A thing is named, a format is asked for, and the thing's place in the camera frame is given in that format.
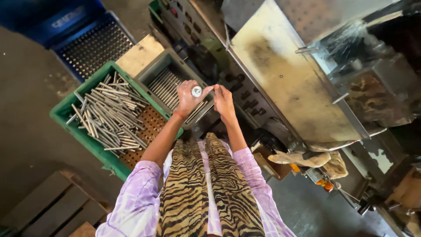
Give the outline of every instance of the industrial machine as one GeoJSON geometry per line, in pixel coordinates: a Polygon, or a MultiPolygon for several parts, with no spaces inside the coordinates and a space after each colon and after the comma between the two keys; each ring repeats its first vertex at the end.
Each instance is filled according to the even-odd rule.
{"type": "MultiPolygon", "coordinates": [[[[398,236],[410,233],[390,213],[390,197],[420,155],[401,132],[420,111],[416,1],[158,3],[157,28],[187,45],[199,75],[232,89],[236,111],[260,134],[253,142],[340,151],[349,203],[362,215],[377,208],[398,236]]],[[[316,183],[323,173],[305,175],[316,183]]]]}

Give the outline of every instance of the cable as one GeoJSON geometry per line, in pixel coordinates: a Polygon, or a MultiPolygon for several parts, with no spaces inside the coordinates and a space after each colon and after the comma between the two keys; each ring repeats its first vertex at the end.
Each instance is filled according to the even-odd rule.
{"type": "Polygon", "coordinates": [[[355,199],[355,200],[357,200],[358,202],[360,202],[361,200],[359,200],[358,198],[356,198],[356,197],[354,197],[354,196],[352,196],[352,195],[350,195],[349,193],[347,193],[347,192],[345,192],[343,189],[342,189],[342,186],[341,186],[341,184],[339,183],[339,182],[337,182],[337,181],[332,181],[331,179],[330,179],[330,177],[324,172],[324,171],[322,171],[322,170],[320,170],[322,173],[323,173],[323,175],[324,176],[326,176],[328,179],[329,179],[329,182],[333,185],[333,188],[334,189],[336,189],[336,190],[341,190],[342,192],[344,192],[344,193],[346,193],[348,196],[350,196],[350,197],[352,197],[353,199],[355,199]]]}

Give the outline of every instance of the wrist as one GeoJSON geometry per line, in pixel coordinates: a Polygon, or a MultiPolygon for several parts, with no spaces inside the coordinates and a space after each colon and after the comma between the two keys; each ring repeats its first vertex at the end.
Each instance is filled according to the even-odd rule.
{"type": "Polygon", "coordinates": [[[186,120],[187,119],[187,116],[185,116],[184,115],[184,113],[181,113],[181,112],[179,112],[179,111],[177,111],[177,110],[175,110],[174,112],[173,112],[173,115],[171,116],[171,118],[175,118],[175,119],[177,119],[177,120],[181,120],[181,121],[184,121],[184,120],[186,120]]]}
{"type": "Polygon", "coordinates": [[[189,116],[190,112],[188,110],[185,110],[185,109],[176,108],[176,110],[174,111],[173,114],[178,114],[180,117],[182,117],[184,120],[186,120],[187,117],[189,116]]]}
{"type": "Polygon", "coordinates": [[[225,124],[225,127],[227,129],[236,129],[239,128],[240,125],[238,124],[238,120],[236,117],[231,118],[231,119],[227,119],[226,121],[223,121],[225,124]]]}

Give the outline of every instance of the green plastic crate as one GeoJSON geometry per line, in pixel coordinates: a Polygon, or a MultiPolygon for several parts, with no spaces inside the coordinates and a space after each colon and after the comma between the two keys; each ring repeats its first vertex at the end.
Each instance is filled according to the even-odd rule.
{"type": "MultiPolygon", "coordinates": [[[[95,72],[88,80],[85,81],[76,91],[80,95],[85,93],[90,93],[91,89],[95,88],[100,82],[104,81],[108,73],[117,71],[124,79],[135,89],[137,90],[151,105],[162,114],[165,119],[169,119],[170,116],[142,89],[140,86],[125,72],[123,71],[115,62],[107,62],[102,66],[97,72],[95,72]]],[[[67,120],[69,120],[69,114],[74,114],[72,104],[79,106],[81,103],[74,95],[74,93],[69,94],[64,98],[58,105],[56,105],[50,111],[50,117],[60,126],[62,126],[66,131],[68,131],[73,137],[76,138],[86,149],[88,149],[94,156],[96,156],[103,164],[105,169],[113,170],[115,174],[125,181],[131,170],[122,163],[113,153],[109,151],[104,151],[104,147],[88,136],[88,132],[85,129],[78,129],[76,121],[71,122],[69,125],[66,125],[67,120]]],[[[177,137],[181,136],[183,129],[180,128],[177,137]]]]}

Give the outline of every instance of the hand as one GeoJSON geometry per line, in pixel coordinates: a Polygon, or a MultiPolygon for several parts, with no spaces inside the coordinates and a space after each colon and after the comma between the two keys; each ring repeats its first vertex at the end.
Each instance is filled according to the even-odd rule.
{"type": "Polygon", "coordinates": [[[177,94],[179,95],[180,104],[176,109],[186,119],[193,109],[213,90],[213,86],[204,88],[202,95],[199,97],[192,96],[192,89],[199,84],[195,80],[183,81],[181,85],[177,87],[177,94]]]}
{"type": "Polygon", "coordinates": [[[221,120],[225,126],[232,125],[237,122],[235,115],[234,103],[232,102],[232,94],[223,85],[216,84],[215,88],[215,111],[221,115],[221,120]]]}

